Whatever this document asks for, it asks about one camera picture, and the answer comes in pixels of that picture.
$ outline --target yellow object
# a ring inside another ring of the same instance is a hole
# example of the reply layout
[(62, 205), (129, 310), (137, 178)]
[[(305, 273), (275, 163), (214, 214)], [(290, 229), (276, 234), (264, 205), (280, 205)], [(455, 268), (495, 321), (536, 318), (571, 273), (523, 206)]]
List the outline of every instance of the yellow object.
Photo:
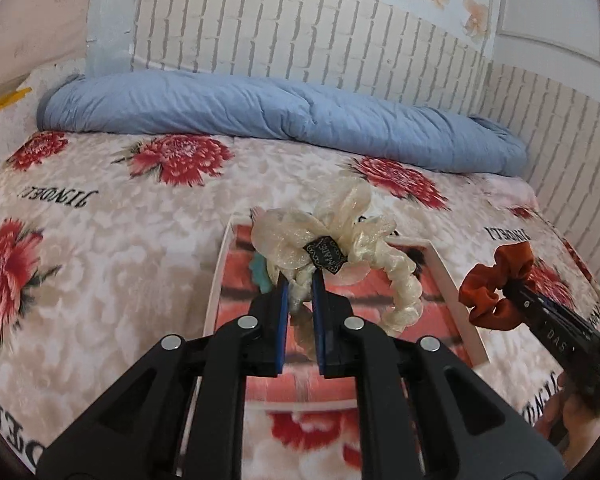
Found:
[(29, 92), (31, 92), (31, 87), (23, 88), (22, 90), (16, 90), (14, 92), (8, 93), (7, 95), (3, 95), (2, 97), (0, 97), (0, 110), (16, 103)]

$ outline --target orange scrunchie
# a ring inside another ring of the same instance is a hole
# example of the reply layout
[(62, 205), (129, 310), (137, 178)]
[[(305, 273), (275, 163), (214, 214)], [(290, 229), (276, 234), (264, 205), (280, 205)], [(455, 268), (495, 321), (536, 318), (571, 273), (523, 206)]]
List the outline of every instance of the orange scrunchie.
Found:
[(477, 264), (460, 285), (459, 299), (472, 309), (469, 322), (494, 330), (512, 330), (523, 318), (513, 304), (500, 300), (495, 290), (501, 289), (510, 278), (526, 280), (534, 263), (529, 242), (502, 245), (496, 249), (496, 264), (487, 267)]

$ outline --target red flower print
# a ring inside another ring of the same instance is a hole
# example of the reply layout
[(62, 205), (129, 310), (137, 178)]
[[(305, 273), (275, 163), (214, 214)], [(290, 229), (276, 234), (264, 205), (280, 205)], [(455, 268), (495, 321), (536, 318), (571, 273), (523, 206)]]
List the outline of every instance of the red flower print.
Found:
[(529, 278), (536, 284), (536, 292), (571, 310), (575, 309), (569, 284), (560, 277), (555, 268), (549, 267), (541, 258), (534, 261)]
[(342, 444), (342, 458), (360, 469), (360, 430), (358, 410), (316, 413), (269, 413), (273, 419), (271, 434), (284, 446), (313, 451), (335, 442)]
[(585, 264), (578, 256), (576, 249), (573, 248), (573, 246), (569, 243), (567, 238), (562, 238), (562, 244), (564, 245), (564, 248), (567, 249), (567, 252), (571, 256), (571, 259), (573, 260), (573, 262), (580, 269), (580, 272), (582, 272), (584, 274), (584, 277), (587, 279), (587, 281), (589, 283), (591, 283), (591, 281), (593, 280), (593, 276), (591, 275), (591, 272), (589, 271), (589, 267), (587, 267), (587, 264)]
[(416, 198), (432, 209), (444, 209), (446, 197), (440, 195), (436, 185), (417, 170), (405, 168), (387, 158), (364, 156), (353, 159), (353, 170), (361, 173), (373, 186), (384, 187), (398, 198)]
[(22, 222), (11, 218), (0, 226), (0, 347), (4, 330), (23, 316), (33, 298), (31, 286), (39, 286), (60, 267), (40, 274), (36, 269), (41, 231), (26, 230)]
[(68, 143), (63, 132), (43, 132), (25, 142), (8, 163), (14, 170), (27, 171), (33, 164), (42, 164), (44, 158), (62, 152)]
[(533, 210), (523, 205), (510, 207), (509, 211), (511, 211), (514, 216), (517, 216), (518, 218), (523, 218), (525, 220), (529, 220), (534, 215)]
[(204, 186), (202, 174), (220, 176), (222, 163), (233, 154), (219, 140), (203, 135), (172, 134), (151, 142), (139, 142), (130, 155), (117, 162), (128, 161), (131, 176), (157, 173), (158, 181), (172, 186)]

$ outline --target silver rivet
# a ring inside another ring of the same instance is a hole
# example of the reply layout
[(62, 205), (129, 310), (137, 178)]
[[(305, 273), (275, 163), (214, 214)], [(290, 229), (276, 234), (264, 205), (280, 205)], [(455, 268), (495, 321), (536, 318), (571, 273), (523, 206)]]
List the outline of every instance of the silver rivet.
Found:
[(180, 348), (182, 344), (182, 338), (179, 335), (171, 334), (166, 335), (160, 341), (160, 345), (165, 350), (175, 350), (176, 348)]
[(420, 340), (420, 346), (427, 352), (435, 352), (440, 348), (440, 341), (433, 336), (427, 335)]
[(365, 325), (365, 320), (358, 316), (349, 316), (344, 320), (344, 326), (349, 330), (360, 330)]
[(242, 316), (238, 320), (238, 326), (240, 328), (244, 328), (245, 330), (248, 328), (255, 328), (258, 324), (258, 318), (254, 316)]

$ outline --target bed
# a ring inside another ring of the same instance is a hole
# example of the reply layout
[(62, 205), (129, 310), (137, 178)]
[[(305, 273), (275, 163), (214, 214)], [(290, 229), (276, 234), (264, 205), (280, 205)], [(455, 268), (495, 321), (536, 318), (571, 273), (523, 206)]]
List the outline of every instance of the bed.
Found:
[[(23, 121), (41, 94), (21, 104)], [(37, 132), (0, 167), (0, 432), (23, 462), (34, 470), (43, 448), (162, 336), (202, 335), (232, 215), (311, 211), (343, 175), (372, 187), (370, 215), (429, 240), (456, 286), (476, 263), (493, 264), (499, 245), (529, 240), (540, 291), (600, 330), (600, 288), (518, 178), (294, 140)], [(489, 362), (477, 373), (533, 423), (560, 369), (523, 326), (479, 331)], [(248, 404), (244, 431), (243, 478), (360, 475), (355, 408)]]

